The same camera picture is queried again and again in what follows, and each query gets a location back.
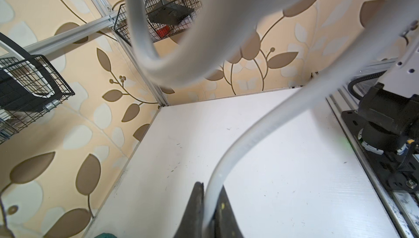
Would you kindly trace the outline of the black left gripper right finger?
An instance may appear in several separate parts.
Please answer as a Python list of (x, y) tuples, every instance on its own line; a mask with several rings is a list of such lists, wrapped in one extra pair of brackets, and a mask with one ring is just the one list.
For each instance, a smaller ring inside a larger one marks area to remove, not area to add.
[(214, 214), (215, 238), (244, 238), (236, 221), (227, 192), (222, 187)]

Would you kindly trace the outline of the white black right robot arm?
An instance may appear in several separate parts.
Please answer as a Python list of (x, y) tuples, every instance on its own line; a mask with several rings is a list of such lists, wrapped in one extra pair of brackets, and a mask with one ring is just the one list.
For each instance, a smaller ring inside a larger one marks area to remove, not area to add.
[(362, 146), (373, 153), (402, 152), (409, 139), (419, 139), (419, 41), (412, 42), (359, 103), (366, 124)]

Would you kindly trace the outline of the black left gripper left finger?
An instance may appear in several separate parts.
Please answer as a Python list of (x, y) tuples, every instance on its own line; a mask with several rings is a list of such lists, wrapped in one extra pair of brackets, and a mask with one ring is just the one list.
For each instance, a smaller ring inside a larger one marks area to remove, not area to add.
[(204, 214), (204, 184), (196, 182), (174, 238), (201, 238)]

